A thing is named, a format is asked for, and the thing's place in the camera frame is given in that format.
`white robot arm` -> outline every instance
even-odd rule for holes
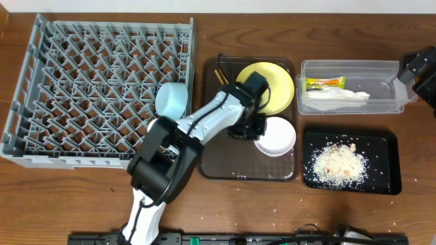
[[[230,135],[248,140],[252,140],[250,135],[263,134],[265,121],[254,118],[264,119],[257,109],[267,88],[265,78],[253,73],[244,84],[223,87],[196,113],[176,122],[161,118],[153,124],[127,168],[132,175],[134,203],[122,230],[126,244],[149,245],[154,241],[166,204],[181,192],[203,145],[218,132],[228,128]],[[161,146],[181,149],[175,164],[158,151]]]

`black tray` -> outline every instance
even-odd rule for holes
[[[395,134],[390,131],[366,129],[307,127],[303,138],[303,182],[306,186],[316,189],[325,188],[322,183],[314,180],[315,174],[311,168],[313,151],[327,146],[327,142],[348,146],[355,143],[356,152],[359,154],[365,152],[362,155],[368,159],[368,178],[359,184],[357,189],[354,185],[342,188],[340,191],[386,195],[398,195],[401,192],[399,152]]]
[[[287,59],[228,57],[227,62],[232,66],[235,76],[252,63],[271,62],[284,68],[295,81],[295,68]],[[202,88],[205,95],[203,104],[212,100],[221,87],[215,69],[218,69],[217,57],[210,58],[203,66]],[[294,94],[291,104],[274,116],[290,121],[298,132],[296,113]],[[210,179],[290,181],[298,173],[297,155],[298,141],[294,148],[283,156],[268,157],[260,152],[252,141],[235,140],[228,135],[227,130],[223,130],[205,145],[198,169],[203,176]]]

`gray plastic dish rack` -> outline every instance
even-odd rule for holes
[[[126,168],[157,116],[163,83],[187,85],[191,113],[195,65],[192,18],[190,24],[49,22],[38,14],[0,155],[24,167]]]

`white bowl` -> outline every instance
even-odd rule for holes
[[[266,119],[265,135],[254,141],[256,147],[269,157],[280,157],[289,152],[295,144],[296,132],[286,119],[269,117]]]

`chopsticks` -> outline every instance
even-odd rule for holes
[[[215,70],[215,75],[217,75],[217,78],[218,78],[219,82],[221,83],[221,85],[224,86],[223,80],[225,81],[226,84],[229,84],[229,81],[227,81],[227,79],[225,78],[223,72],[220,69],[218,69],[218,71]]]

